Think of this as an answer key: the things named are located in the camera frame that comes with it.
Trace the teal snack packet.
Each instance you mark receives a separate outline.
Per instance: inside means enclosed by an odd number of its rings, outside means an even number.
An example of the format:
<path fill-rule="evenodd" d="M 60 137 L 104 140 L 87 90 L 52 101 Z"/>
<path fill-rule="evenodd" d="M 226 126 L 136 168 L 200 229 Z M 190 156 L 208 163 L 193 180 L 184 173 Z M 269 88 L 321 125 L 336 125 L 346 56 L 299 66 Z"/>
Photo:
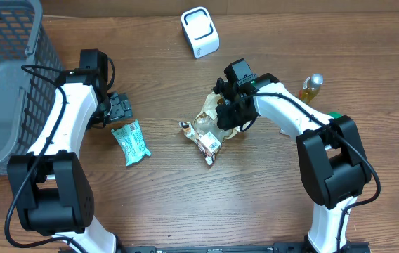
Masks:
<path fill-rule="evenodd" d="M 145 156 L 151 156 L 137 119 L 122 128 L 112 129 L 111 133 L 124 153 L 127 167 L 139 163 Z"/>

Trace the brown Pantene sachet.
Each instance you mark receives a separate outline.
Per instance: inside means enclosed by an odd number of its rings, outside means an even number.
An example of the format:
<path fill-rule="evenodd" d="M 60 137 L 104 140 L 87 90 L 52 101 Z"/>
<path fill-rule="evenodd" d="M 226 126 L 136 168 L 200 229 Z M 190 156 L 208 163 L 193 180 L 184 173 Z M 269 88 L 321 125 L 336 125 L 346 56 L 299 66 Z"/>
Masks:
<path fill-rule="evenodd" d="M 195 143 L 208 166 L 211 166 L 215 162 L 224 141 L 240 133 L 239 127 L 230 130 L 218 128 L 216 107 L 223 104 L 224 100 L 220 95 L 210 93 L 207 95 L 201 111 L 193 122 L 179 123 L 184 136 Z"/>

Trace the yellow dish soap bottle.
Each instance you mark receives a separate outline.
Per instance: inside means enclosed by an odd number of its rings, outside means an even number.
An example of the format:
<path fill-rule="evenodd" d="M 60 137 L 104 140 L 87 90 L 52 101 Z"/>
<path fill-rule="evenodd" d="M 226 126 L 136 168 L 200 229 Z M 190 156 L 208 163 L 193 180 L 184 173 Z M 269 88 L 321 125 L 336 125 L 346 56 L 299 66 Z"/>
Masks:
<path fill-rule="evenodd" d="M 324 78 L 319 73 L 307 77 L 299 91 L 298 99 L 305 104 L 309 104 L 318 95 L 323 83 Z"/>

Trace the green lid white jar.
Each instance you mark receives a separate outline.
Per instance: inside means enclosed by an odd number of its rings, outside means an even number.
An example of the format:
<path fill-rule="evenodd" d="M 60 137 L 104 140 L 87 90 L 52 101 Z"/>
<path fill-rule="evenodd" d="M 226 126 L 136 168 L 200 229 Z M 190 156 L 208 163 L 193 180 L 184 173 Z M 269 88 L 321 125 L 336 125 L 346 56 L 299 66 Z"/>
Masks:
<path fill-rule="evenodd" d="M 334 119 L 340 118 L 342 116 L 342 114 L 337 113 L 337 112 L 329 112 L 328 115 L 331 116 Z"/>

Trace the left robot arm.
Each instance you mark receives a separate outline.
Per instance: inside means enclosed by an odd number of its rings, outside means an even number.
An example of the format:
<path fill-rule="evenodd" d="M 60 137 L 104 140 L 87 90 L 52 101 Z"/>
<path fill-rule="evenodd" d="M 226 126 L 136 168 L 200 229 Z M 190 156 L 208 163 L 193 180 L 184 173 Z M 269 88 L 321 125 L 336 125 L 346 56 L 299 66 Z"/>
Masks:
<path fill-rule="evenodd" d="M 24 155 L 7 164 L 13 200 L 4 222 L 10 245 L 32 248 L 64 242 L 72 252 L 124 252 L 117 235 L 94 215 L 94 197 L 79 161 L 85 132 L 118 118 L 113 111 L 121 96 L 110 92 L 113 61 L 98 49 L 83 49 L 79 67 L 56 70 L 55 79 L 23 65 L 32 77 L 55 89 L 53 107 L 40 136 Z"/>

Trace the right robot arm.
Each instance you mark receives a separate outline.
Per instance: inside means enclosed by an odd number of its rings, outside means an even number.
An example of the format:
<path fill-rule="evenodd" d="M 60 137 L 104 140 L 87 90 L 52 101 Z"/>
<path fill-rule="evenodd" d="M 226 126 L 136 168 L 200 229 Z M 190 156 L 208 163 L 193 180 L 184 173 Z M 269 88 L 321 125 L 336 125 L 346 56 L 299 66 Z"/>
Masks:
<path fill-rule="evenodd" d="M 246 131 L 258 117 L 277 124 L 295 139 L 301 182 L 314 202 L 310 230 L 301 242 L 276 242 L 273 252 L 369 252 L 366 242 L 346 239 L 351 210 L 363 188 L 379 178 L 367 161 L 355 122 L 334 118 L 292 95 L 272 74 L 256 75 L 241 58 L 224 69 L 213 88 L 224 103 L 218 127 Z"/>

